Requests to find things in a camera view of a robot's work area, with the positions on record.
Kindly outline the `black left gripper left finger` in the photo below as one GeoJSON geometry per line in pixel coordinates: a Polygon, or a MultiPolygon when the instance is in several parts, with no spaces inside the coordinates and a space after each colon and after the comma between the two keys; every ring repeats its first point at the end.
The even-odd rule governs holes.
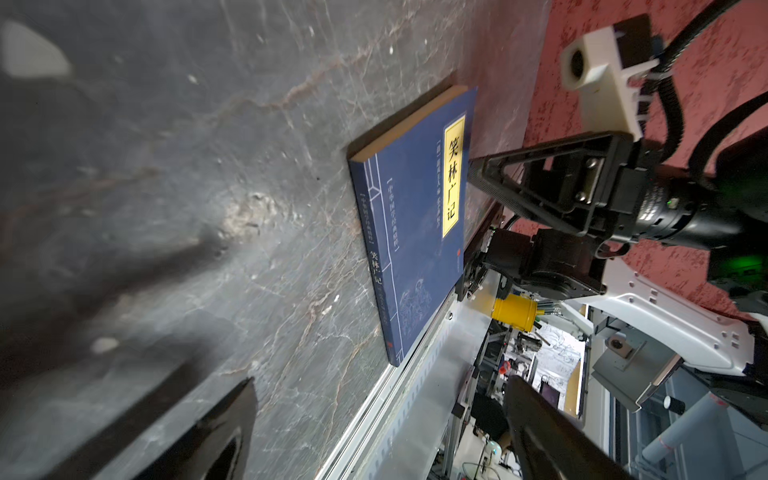
{"type": "Polygon", "coordinates": [[[258,413],[254,379],[238,383],[138,479],[242,479],[258,413]]]}

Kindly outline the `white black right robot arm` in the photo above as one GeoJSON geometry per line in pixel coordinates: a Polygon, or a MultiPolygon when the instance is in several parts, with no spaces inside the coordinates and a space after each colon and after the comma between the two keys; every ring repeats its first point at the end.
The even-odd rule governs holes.
{"type": "Polygon", "coordinates": [[[540,225],[531,236],[497,235],[484,265],[542,298],[616,316],[711,378],[765,385],[765,334],[676,297],[624,260],[642,240],[706,251],[708,282],[766,318],[767,134],[720,142],[708,135],[683,170],[661,162],[657,143],[620,132],[472,160],[472,185],[540,225]]]}

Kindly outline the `blue Chinese book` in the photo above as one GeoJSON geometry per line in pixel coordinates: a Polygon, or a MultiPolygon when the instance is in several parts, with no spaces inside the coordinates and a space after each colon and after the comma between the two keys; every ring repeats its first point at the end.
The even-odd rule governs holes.
{"type": "Polygon", "coordinates": [[[453,86],[348,161],[385,349],[399,366],[464,271],[476,92],[453,86]]]}

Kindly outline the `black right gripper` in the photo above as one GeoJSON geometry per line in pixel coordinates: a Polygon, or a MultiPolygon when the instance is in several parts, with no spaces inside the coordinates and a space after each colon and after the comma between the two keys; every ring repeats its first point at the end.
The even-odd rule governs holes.
{"type": "MultiPolygon", "coordinates": [[[[521,217],[574,236],[604,237],[608,202],[635,142],[621,132],[579,134],[472,159],[468,181],[521,217]]],[[[656,168],[639,209],[616,222],[615,241],[640,239],[701,250],[767,250],[767,139],[722,150],[704,186],[656,168]]]]}

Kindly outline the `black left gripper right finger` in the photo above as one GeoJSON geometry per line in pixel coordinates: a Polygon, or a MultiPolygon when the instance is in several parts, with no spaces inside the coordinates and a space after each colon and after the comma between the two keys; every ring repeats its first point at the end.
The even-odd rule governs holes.
{"type": "Polygon", "coordinates": [[[631,477],[523,378],[512,376],[507,380],[504,409],[522,478],[631,477]]]}

